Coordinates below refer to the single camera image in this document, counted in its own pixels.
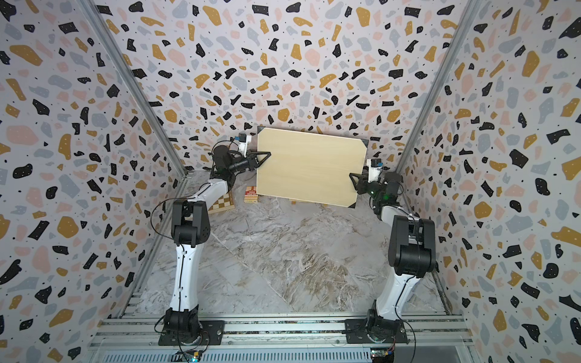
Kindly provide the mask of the light wooden canvas board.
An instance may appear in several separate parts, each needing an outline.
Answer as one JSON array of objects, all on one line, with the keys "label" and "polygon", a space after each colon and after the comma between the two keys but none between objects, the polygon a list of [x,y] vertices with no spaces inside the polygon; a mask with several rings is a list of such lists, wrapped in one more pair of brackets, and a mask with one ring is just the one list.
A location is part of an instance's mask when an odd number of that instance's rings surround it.
[{"label": "light wooden canvas board", "polygon": [[257,193],[353,208],[357,193],[350,174],[362,173],[368,144],[365,139],[263,128],[257,150],[271,156],[257,170]]}]

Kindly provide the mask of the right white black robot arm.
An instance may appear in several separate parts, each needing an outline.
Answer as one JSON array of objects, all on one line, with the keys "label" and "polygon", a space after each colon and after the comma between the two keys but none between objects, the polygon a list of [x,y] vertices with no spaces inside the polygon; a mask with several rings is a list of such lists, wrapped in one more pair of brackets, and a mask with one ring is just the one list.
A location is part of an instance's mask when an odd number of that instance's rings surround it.
[{"label": "right white black robot arm", "polygon": [[352,207],[366,195],[374,215],[390,228],[387,284],[360,325],[346,334],[361,334],[381,343],[405,331],[402,306],[420,279],[436,266],[435,226],[408,213],[400,204],[402,176],[384,169],[378,158],[331,161],[315,157],[251,156],[259,194],[289,200]]}]

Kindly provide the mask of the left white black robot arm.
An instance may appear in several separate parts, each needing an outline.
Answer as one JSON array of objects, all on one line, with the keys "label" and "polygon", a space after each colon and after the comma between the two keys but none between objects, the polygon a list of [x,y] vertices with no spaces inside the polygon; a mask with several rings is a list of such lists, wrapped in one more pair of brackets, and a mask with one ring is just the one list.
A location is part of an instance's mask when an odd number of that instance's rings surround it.
[{"label": "left white black robot arm", "polygon": [[238,175],[260,168],[269,151],[232,151],[225,145],[213,150],[210,178],[193,195],[172,203],[170,237],[176,246],[176,276],[169,308],[163,317],[161,345],[192,344],[202,339],[197,278],[204,244],[211,227],[209,210],[228,194]]}]

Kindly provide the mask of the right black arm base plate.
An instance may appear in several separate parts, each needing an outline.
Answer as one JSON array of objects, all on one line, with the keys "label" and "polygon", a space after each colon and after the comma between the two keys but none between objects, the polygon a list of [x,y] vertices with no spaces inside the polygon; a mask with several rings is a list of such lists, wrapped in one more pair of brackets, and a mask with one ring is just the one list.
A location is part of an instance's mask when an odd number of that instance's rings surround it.
[{"label": "right black arm base plate", "polygon": [[366,319],[347,319],[344,322],[346,341],[348,344],[393,344],[408,343],[405,328],[401,320],[391,321],[381,319],[370,323]]}]

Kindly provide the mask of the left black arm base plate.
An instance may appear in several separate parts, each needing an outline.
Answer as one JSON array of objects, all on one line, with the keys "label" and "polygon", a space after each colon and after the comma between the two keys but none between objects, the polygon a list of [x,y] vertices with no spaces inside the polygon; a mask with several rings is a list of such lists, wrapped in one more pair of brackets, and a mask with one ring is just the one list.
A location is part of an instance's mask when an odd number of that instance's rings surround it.
[{"label": "left black arm base plate", "polygon": [[223,320],[202,320],[200,322],[169,323],[163,326],[158,340],[159,346],[219,346],[225,331]]}]

